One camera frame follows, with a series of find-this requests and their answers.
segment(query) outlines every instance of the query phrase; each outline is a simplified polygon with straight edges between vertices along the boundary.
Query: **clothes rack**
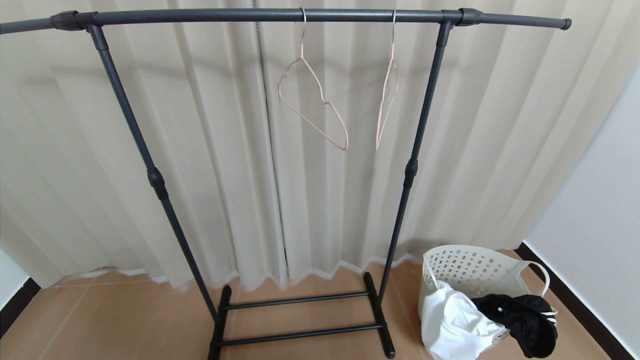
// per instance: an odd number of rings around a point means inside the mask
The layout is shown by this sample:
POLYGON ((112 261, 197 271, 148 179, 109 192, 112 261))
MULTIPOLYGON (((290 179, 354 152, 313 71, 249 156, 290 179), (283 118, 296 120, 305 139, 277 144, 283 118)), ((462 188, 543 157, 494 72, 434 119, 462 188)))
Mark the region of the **clothes rack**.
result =
MULTIPOLYGON (((393 10, 362 10, 362 9, 305 9, 307 22, 392 22, 393 10)), ((364 331, 376 329, 380 335, 382 348, 385 355, 392 359, 396 350, 394 349, 391 336, 382 311, 382 300, 387 288, 389 273, 391 271, 391 263, 396 251, 400 227, 402 225, 404 211, 406 209, 409 192, 411 190, 413 180, 418 170, 418 155, 420 145, 422 143, 422 135, 424 134, 431 101, 435 92, 436 81, 444 50, 447 45, 449 33, 457 26, 471 26, 477 24, 504 24, 504 25, 520 25, 520 26, 536 26, 541 28, 555 28, 566 30, 571 26, 570 19, 552 19, 546 17, 530 17, 521 15, 505 15, 494 13, 483 13, 479 10, 470 8, 461 8, 459 10, 396 10, 396 22, 431 22, 440 25, 438 37, 436 40, 435 55, 429 80, 422 103, 422 110, 418 121, 418 128, 415 134, 415 141, 409 162, 404 170, 404 183, 402 195, 400 197, 400 205, 398 207, 396 222, 391 236, 388 248, 385 269, 380 283, 379 291, 373 283, 373 279, 369 273, 364 273, 364 283, 366 291, 357 291, 351 293, 341 293, 334 295, 303 297, 296 299, 285 299, 264 302, 252 302, 244 304, 231 304, 231 287, 226 285, 223 288, 218 309, 211 299, 207 287, 202 279, 202 275, 198 269, 198 265, 193 257, 191 249, 184 236, 182 227, 177 215, 169 200, 168 192, 164 186, 164 179, 160 170, 155 166, 151 154, 147 148, 144 137, 136 118, 129 104, 129 100, 125 93, 124 87, 118 76, 107 40, 102 32, 102 27, 107 25, 119 24, 150 24, 159 22, 302 22, 303 14, 300 9, 276 9, 276 8, 239 8, 239 9, 171 9, 171 10, 136 10, 122 12, 77 12, 67 11, 53 15, 49 18, 24 20, 17 22, 7 22, 0 24, 0 35, 10 33, 20 33, 25 31, 43 30, 43 29, 59 29, 64 31, 86 30, 91 34, 95 48, 98 51, 100 60, 104 66, 104 70, 109 78, 114 94, 122 109, 123 116, 127 121, 131 134, 136 142, 140 155, 147 168, 147 177, 151 187, 156 192, 160 200, 164 212, 166 213, 169 223, 175 233, 175 237, 180 248, 187 260, 189 268, 193 273, 193 277, 198 285, 198 289, 207 305, 214 321, 214 331, 212 340, 209 345, 209 360, 218 360, 223 347, 232 345, 242 345, 250 343, 260 343, 265 341, 285 340, 294 338, 304 338, 309 336, 319 336, 325 334, 340 334, 353 331, 364 331), (300 302, 324 301, 333 299, 344 299, 351 297, 368 297, 371 303, 371 309, 375 322, 369 325, 357 325, 349 327, 340 327, 334 329, 316 330, 296 332, 289 334, 279 334, 272 336, 261 336, 257 338, 245 338, 238 340, 224 340, 225 324, 227 314, 231 310, 246 309, 249 307, 277 306, 285 304, 295 304, 300 302)))

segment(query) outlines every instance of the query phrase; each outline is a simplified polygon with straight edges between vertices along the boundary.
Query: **dark brown baseboard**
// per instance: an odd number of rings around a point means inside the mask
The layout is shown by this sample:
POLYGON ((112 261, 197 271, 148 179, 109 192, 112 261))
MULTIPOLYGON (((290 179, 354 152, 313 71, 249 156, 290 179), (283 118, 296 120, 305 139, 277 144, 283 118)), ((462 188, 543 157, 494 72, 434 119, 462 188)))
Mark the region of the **dark brown baseboard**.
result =
MULTIPOLYGON (((616 339, 607 327, 578 299, 577 296, 567 287, 567 285, 551 271, 551 269, 542 262, 542 260, 525 244, 521 244, 515 252, 523 260, 535 261, 544 266, 549 272, 551 283, 549 288, 556 294, 562 303, 571 311, 571 314, 582 324, 589 332, 591 337, 602 347, 607 355, 614 360, 634 360, 634 357, 627 352, 624 346, 616 339)), ((537 266, 531 266, 531 269, 544 280, 542 271, 537 266)))
POLYGON ((13 322, 18 319, 18 316, 29 305, 38 291, 40 291, 39 285, 32 278, 29 278, 11 300, 6 303, 2 311, 0 311, 0 338, 13 325, 13 322))

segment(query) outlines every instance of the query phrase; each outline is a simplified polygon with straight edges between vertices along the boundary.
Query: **hanger hook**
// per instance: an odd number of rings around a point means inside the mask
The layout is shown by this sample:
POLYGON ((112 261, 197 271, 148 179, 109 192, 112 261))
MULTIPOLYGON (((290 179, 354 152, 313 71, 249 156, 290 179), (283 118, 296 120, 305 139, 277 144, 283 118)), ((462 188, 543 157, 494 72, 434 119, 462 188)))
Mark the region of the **hanger hook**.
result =
POLYGON ((393 13, 393 27, 391 28, 391 44, 396 44, 396 9, 394 9, 393 13))
POLYGON ((305 12, 304 8, 300 8, 300 10, 302 10, 302 19, 305 22, 304 27, 302 28, 302 36, 300 37, 300 44, 303 44, 305 42, 305 32, 307 30, 307 13, 305 12))

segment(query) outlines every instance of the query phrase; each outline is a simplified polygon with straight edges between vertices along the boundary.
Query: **clothes hanger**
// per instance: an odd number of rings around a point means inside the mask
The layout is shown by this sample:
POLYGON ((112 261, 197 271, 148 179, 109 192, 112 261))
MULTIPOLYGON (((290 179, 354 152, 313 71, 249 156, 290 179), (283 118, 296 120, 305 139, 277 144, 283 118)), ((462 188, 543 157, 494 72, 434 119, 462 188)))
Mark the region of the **clothes hanger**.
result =
POLYGON ((340 116, 340 113, 335 108, 333 103, 331 101, 327 101, 327 100, 324 99, 324 92, 322 90, 322 85, 320 84, 320 80, 318 80, 318 77, 316 76, 316 73, 314 72, 313 69, 311 69, 311 66, 309 65, 309 63, 305 59, 305 31, 307 30, 307 13, 305 13, 305 9, 304 8, 300 8, 300 10, 302 10, 302 17, 303 17, 303 19, 305 21, 304 28, 302 29, 302 37, 300 38, 300 57, 295 59, 295 60, 293 60, 289 64, 289 66, 287 66, 287 68, 284 70, 284 74, 282 74, 282 77, 280 78, 280 82, 278 83, 278 96, 280 97, 280 100, 282 100, 282 102, 284 102, 285 105, 287 105, 289 107, 289 109, 291 109, 293 112, 298 114, 301 118, 305 119, 305 121, 308 122, 309 125, 313 126, 313 128, 316 129, 318 133, 321 133, 327 140, 329 140, 332 144, 334 144, 338 149, 340 149, 342 151, 346 151, 347 148, 349 147, 349 134, 347 132, 347 127, 344 125, 344 121, 342 121, 342 117, 340 116), (340 125, 342 126, 342 130, 344 131, 344 146, 338 145, 338 143, 336 141, 332 140, 322 130, 318 129, 317 126, 315 126, 311 121, 309 121, 309 119, 306 116, 302 115, 300 113, 300 111, 296 110, 293 106, 291 106, 291 104, 289 104, 287 99, 285 99, 284 96, 282 96, 282 81, 288 76, 289 69, 295 63, 297 63, 298 61, 302 61, 302 63, 305 64, 307 69, 311 72, 311 74, 313 75, 314 79, 316 80, 316 83, 318 85, 318 89, 320 90, 320 99, 322 100, 323 104, 324 105, 328 105, 329 107, 331 107, 331 109, 333 110, 335 115, 338 117, 338 121, 340 121, 340 125))
POLYGON ((380 147, 380 140, 382 139, 382 131, 385 129, 385 124, 387 123, 387 117, 389 116, 389 111, 391 110, 391 106, 394 103, 394 99, 396 98, 396 93, 398 92, 398 83, 400 78, 398 77, 398 68, 396 66, 396 56, 395 56, 395 48, 396 48, 396 9, 394 9, 393 13, 393 28, 391 32, 391 59, 389 59, 389 66, 387 67, 387 75, 385 75, 385 84, 382 86, 382 100, 380 100, 380 109, 378 110, 378 125, 376 126, 376 151, 378 147, 380 147), (387 84, 389 81, 389 73, 391 72, 391 67, 394 68, 396 72, 396 90, 394 91, 394 95, 391 97, 391 101, 389 102, 389 107, 387 108, 387 113, 385 114, 384 120, 382 119, 382 106, 385 103, 385 97, 387 96, 387 84))

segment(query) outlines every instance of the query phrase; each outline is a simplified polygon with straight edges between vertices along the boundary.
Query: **curtain fold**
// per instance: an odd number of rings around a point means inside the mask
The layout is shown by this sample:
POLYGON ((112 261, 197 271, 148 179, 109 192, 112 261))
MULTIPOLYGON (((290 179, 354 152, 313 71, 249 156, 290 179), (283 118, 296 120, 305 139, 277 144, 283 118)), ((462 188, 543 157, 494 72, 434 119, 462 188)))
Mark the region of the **curtain fold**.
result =
MULTIPOLYGON (((249 0, 2 2, 0 20, 63 10, 252 7, 249 0)), ((388 1, 258 0, 258 7, 388 8, 388 1)), ((640 4, 407 1, 571 17, 568 31, 454 28, 397 258, 443 243, 517 246, 597 132, 640 58, 640 4)), ((205 280, 280 286, 387 255, 435 49, 435 24, 396 24, 399 88, 379 151, 389 23, 309 23, 305 57, 349 131, 342 152, 278 98, 300 23, 104 28, 148 147, 205 280)), ((0 246, 41 286, 106 265, 180 286, 191 274, 83 31, 2 36, 0 246)), ((291 104, 342 139, 310 74, 291 104)))

